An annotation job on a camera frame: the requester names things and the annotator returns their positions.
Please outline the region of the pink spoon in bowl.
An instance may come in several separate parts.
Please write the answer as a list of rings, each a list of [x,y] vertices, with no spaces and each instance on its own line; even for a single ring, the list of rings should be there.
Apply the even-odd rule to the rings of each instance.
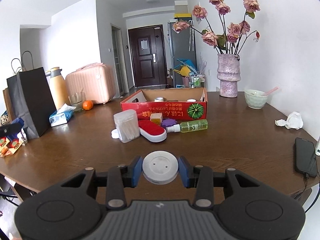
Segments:
[[[278,90],[278,89],[279,89],[278,86],[277,86],[277,87],[274,87],[274,88],[272,88],[271,90],[265,92],[265,93],[263,94],[263,96],[268,96],[268,95],[272,94],[273,92],[275,92],[275,91]]]

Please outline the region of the grey refrigerator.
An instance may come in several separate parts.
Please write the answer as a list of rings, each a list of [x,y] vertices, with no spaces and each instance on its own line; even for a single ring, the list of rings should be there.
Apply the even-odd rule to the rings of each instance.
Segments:
[[[189,24],[193,24],[193,20],[189,17],[172,19],[168,22],[171,68],[180,70],[182,61],[189,60],[195,69],[197,69],[195,31],[187,28],[177,33],[174,31],[173,25],[178,20],[188,21]]]

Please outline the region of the red and white lint brush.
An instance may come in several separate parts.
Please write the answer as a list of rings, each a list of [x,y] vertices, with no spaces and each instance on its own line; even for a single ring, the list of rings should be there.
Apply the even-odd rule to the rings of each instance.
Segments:
[[[139,120],[138,126],[140,134],[150,142],[158,143],[167,138],[166,130],[150,120]]]

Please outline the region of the pink textured ceramic vase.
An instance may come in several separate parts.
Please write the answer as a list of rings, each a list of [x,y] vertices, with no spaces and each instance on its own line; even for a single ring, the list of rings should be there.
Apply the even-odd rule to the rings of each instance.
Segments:
[[[217,55],[217,78],[220,80],[220,96],[236,98],[240,76],[240,56],[234,54]]]

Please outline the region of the yellow thermos jug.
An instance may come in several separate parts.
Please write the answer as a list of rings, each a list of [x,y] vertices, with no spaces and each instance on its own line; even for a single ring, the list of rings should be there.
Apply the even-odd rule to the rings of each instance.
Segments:
[[[59,110],[64,104],[69,104],[66,82],[61,75],[62,69],[55,67],[46,72],[46,77],[49,77],[48,83],[54,104]]]

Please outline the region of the clear cotton swab container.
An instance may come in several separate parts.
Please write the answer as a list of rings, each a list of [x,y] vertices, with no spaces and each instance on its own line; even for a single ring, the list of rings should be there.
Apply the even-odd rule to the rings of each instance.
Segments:
[[[135,140],[140,136],[137,113],[133,109],[128,109],[113,116],[114,123],[123,143]]]

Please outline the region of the red cardboard pumpkin box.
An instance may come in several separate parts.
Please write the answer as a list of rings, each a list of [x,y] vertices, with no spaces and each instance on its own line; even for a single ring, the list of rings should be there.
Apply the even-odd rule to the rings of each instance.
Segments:
[[[141,89],[120,103],[122,111],[133,109],[139,119],[161,113],[174,120],[205,119],[207,105],[205,88]]]

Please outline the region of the white ceramic bowl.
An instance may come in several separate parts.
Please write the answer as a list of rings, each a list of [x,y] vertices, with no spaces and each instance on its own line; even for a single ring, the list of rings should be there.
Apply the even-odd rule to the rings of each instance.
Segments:
[[[264,92],[254,89],[245,91],[245,100],[249,108],[262,109],[267,102],[268,96]]]

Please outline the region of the yellow box on refrigerator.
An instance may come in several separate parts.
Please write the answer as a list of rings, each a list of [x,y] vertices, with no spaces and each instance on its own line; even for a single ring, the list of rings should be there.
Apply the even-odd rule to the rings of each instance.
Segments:
[[[174,18],[192,18],[190,13],[175,13]]]

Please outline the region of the purple round lid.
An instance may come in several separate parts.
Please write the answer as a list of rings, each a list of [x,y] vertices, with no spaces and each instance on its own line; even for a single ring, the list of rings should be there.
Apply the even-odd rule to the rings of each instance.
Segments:
[[[161,123],[161,126],[163,128],[167,128],[167,127],[171,127],[171,126],[174,126],[175,124],[177,124],[177,121],[175,119],[163,119],[162,120],[162,123]]]

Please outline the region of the crumpled white tissue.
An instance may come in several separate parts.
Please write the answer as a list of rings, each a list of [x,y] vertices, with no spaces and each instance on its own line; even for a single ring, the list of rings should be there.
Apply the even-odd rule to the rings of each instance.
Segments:
[[[274,123],[276,126],[279,126],[279,127],[285,127],[287,129],[296,129],[296,130],[301,129],[304,125],[302,116],[298,112],[292,112],[287,116],[286,120],[280,119],[280,120],[276,120]]]

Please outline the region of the white round plastic lid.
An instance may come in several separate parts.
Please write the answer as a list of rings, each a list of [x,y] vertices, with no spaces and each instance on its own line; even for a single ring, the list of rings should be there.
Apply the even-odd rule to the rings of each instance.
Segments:
[[[178,161],[167,151],[154,151],[143,159],[142,171],[147,181],[156,185],[165,185],[177,177]]]

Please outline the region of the black smartphone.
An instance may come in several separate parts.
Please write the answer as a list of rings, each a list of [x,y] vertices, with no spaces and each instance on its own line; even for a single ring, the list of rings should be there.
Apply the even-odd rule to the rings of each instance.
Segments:
[[[295,170],[306,177],[317,177],[317,160],[314,144],[311,141],[295,139]]]

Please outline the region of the small orange cube box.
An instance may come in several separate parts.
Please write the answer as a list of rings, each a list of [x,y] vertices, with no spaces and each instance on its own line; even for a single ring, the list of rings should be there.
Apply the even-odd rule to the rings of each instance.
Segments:
[[[162,121],[163,121],[163,114],[162,113],[152,113],[150,115],[150,121],[153,122],[154,124],[161,126]]]

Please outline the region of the black paper shopping bag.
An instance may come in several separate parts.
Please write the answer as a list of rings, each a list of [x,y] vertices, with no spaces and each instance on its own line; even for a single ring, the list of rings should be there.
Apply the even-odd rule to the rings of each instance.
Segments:
[[[27,70],[23,60],[17,73],[7,78],[14,115],[24,121],[28,140],[37,139],[50,128],[49,117],[56,111],[45,71],[42,67]]]

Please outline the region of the blue tissue pack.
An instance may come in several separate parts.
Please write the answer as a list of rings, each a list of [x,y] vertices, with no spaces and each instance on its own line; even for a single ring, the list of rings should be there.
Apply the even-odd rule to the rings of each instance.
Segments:
[[[50,117],[49,122],[52,127],[66,124],[73,116],[73,112],[76,109],[74,106],[64,104],[60,109],[55,111]]]

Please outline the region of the dark brown entrance door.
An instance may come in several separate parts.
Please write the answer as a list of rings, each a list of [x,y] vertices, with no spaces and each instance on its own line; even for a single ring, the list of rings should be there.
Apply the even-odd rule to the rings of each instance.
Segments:
[[[133,77],[136,87],[167,84],[163,27],[152,25],[129,29]]]

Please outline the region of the orange tangerine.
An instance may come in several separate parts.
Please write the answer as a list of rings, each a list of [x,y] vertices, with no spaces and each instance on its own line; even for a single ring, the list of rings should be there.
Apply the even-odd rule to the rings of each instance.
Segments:
[[[93,108],[94,104],[91,100],[86,100],[82,103],[82,108],[86,111],[89,111]]]

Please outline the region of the clear drinking glass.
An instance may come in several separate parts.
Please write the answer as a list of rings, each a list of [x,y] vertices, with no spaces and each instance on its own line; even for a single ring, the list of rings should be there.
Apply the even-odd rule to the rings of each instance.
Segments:
[[[84,101],[84,96],[82,91],[76,92],[75,94],[70,95],[68,98],[71,106],[75,107],[74,112],[80,112],[83,110],[82,104]]]

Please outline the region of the dried pink rose bouquet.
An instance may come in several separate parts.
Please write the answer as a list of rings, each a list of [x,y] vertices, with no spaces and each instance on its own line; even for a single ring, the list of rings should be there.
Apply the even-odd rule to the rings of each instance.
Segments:
[[[255,19],[255,15],[260,11],[258,0],[243,0],[245,9],[244,16],[241,22],[230,24],[226,23],[226,15],[231,12],[231,8],[225,3],[225,0],[208,0],[217,11],[217,16],[221,24],[221,31],[218,32],[213,28],[208,20],[208,11],[206,8],[195,5],[191,15],[197,21],[207,23],[206,28],[198,30],[194,27],[191,20],[178,19],[172,26],[175,33],[179,34],[182,31],[189,30],[192,34],[198,33],[201,35],[201,40],[213,47],[218,54],[233,54],[238,56],[242,51],[244,44],[252,37],[255,42],[260,40],[260,33],[257,30],[252,30],[246,18]]]

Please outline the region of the pink hard suitcase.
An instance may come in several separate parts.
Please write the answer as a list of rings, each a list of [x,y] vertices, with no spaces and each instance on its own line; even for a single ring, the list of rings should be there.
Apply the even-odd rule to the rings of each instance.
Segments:
[[[65,78],[69,95],[83,92],[86,100],[105,104],[116,95],[113,69],[104,63],[93,63],[77,69]]]

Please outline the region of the green liquid spray bottle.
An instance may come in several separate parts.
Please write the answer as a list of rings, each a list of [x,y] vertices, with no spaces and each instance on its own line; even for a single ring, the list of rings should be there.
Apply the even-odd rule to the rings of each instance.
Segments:
[[[202,120],[194,120],[194,121],[186,121],[180,124],[175,124],[173,126],[167,127],[166,130],[168,133],[188,133],[201,131],[208,128],[208,121],[206,119]]]

